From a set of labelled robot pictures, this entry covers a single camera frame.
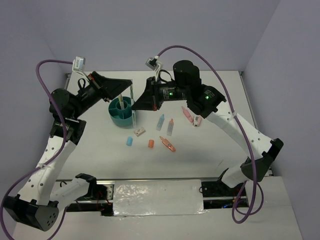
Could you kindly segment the blue highlighter marker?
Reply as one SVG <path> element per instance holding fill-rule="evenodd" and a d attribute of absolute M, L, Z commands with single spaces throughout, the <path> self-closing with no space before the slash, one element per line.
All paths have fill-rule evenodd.
<path fill-rule="evenodd" d="M 160 131 L 162 126 L 163 126 L 163 123 L 164 123 L 164 120 L 165 120 L 165 116 L 164 114 L 162 114 L 160 117 L 159 117 L 159 120 L 157 122 L 157 125 L 156 125 L 156 130 L 157 131 Z"/>

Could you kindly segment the orange marker cap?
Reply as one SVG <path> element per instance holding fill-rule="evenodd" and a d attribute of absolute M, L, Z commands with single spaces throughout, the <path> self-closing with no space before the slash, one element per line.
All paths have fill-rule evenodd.
<path fill-rule="evenodd" d="M 148 141 L 148 147 L 149 147 L 149 148 L 153 148 L 153 147 L 154 147 L 154 140 L 153 140 L 153 139 L 150 139 L 150 140 Z"/>

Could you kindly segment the orange highlighter marker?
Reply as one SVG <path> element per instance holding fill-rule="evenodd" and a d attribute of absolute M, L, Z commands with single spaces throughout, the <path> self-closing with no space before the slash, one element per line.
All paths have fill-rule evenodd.
<path fill-rule="evenodd" d="M 174 127 L 174 121 L 173 121 L 173 119 L 171 119 L 169 121 L 168 127 L 167 127 L 167 133 L 166 133 L 167 136 L 171 136 L 172 135 L 173 127 Z"/>

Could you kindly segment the blue marker cap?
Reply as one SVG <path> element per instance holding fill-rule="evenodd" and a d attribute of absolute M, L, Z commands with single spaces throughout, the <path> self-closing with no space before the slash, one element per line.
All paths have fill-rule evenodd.
<path fill-rule="evenodd" d="M 132 146 L 132 144 L 133 144 L 133 138 L 131 136 L 129 136 L 126 141 L 126 145 L 130 147 L 130 146 Z"/>

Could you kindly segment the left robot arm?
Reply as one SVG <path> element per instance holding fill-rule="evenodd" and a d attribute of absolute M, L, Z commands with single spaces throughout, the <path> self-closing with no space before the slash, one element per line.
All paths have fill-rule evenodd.
<path fill-rule="evenodd" d="M 54 122 L 45 151 L 32 173 L 16 196 L 6 196 L 3 207 L 18 223 L 48 231 L 59 212 L 78 198 L 91 200 L 101 187 L 94 176 L 79 173 L 71 182 L 53 191 L 55 182 L 71 153 L 84 133 L 86 121 L 79 117 L 100 100 L 109 102 L 132 85 L 129 79 L 107 78 L 93 71 L 77 82 L 74 95 L 64 88 L 51 93 L 54 103 L 49 111 Z"/>

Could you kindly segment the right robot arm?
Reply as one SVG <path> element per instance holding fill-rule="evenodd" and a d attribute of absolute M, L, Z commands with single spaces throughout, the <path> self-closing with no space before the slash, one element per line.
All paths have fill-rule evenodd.
<path fill-rule="evenodd" d="M 220 175 L 218 192 L 228 196 L 240 183 L 249 180 L 261 182 L 283 148 L 283 141 L 264 135 L 233 111 L 221 92 L 202 83 L 200 70 L 191 61 L 176 62 L 173 75 L 171 81 L 149 77 L 144 92 L 132 105 L 132 109 L 157 111 L 163 102 L 185 100 L 195 115 L 221 128 L 247 154 L 244 163 L 228 168 Z"/>

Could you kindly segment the yellow thin pen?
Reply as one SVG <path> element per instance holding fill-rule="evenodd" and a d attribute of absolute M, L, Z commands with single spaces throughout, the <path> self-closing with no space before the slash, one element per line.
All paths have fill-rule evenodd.
<path fill-rule="evenodd" d="M 120 95 L 118 96 L 118 102 L 119 102 L 119 105 L 120 105 L 120 109 L 121 109 L 121 110 L 124 110 L 124 109 L 125 109 L 125 104 L 124 104 L 124 100 L 123 100 L 122 94 L 120 94 Z"/>

